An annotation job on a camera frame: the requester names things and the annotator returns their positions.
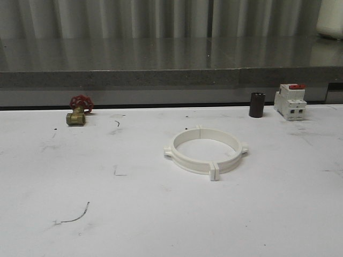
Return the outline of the white half clamp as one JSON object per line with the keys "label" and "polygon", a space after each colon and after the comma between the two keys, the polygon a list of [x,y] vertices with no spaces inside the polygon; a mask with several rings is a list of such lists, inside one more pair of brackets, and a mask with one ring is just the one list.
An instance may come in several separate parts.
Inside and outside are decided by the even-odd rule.
{"label": "white half clamp", "polygon": [[169,146],[163,148],[163,154],[180,168],[198,175],[207,175],[211,181],[217,181],[219,167],[212,159],[198,158],[182,150],[184,145],[194,146],[197,141],[214,141],[216,138],[213,135],[214,130],[202,126],[184,130],[172,138]]}
{"label": "white half clamp", "polygon": [[200,139],[214,140],[228,147],[228,154],[213,160],[204,161],[204,165],[198,171],[201,175],[209,176],[211,181],[217,181],[219,180],[219,175],[230,172],[240,164],[241,158],[248,152],[249,147],[245,142],[240,141],[230,133],[202,126],[199,129]]}

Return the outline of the dark brown cylinder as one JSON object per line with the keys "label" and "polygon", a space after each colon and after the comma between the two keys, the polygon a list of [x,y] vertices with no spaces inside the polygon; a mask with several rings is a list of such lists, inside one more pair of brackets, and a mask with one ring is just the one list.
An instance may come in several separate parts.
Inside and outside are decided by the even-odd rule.
{"label": "dark brown cylinder", "polygon": [[251,93],[249,116],[261,118],[263,116],[265,94],[259,92]]}

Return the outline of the brass valve red handwheel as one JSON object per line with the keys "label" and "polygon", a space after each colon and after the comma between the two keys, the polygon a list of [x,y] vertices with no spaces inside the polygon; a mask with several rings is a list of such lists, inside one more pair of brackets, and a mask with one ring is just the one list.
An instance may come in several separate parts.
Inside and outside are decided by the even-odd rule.
{"label": "brass valve red handwheel", "polygon": [[78,95],[74,96],[70,100],[69,106],[72,109],[72,113],[68,113],[66,115],[66,123],[69,126],[85,125],[85,115],[88,115],[92,112],[94,103],[92,102],[90,97],[85,95]]}

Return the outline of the grey stone counter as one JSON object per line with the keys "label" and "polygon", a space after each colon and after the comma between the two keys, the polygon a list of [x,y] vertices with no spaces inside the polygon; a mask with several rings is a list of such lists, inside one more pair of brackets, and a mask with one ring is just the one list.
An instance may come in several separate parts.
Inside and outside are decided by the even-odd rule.
{"label": "grey stone counter", "polygon": [[1,107],[231,105],[280,84],[342,102],[342,42],[318,36],[1,41]]}

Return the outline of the white container on counter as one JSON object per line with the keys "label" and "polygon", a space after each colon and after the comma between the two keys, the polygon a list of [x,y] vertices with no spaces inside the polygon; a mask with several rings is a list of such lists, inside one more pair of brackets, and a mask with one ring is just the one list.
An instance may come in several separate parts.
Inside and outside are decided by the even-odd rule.
{"label": "white container on counter", "polygon": [[342,40],[342,0],[322,0],[316,31],[319,35]]}

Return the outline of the white circuit breaker red switch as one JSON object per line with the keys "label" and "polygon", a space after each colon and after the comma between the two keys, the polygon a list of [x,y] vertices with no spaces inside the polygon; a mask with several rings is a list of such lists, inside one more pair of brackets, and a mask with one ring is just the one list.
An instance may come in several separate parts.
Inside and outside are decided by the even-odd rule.
{"label": "white circuit breaker red switch", "polygon": [[281,84],[275,93],[274,109],[288,121],[304,119],[307,102],[304,84]]}

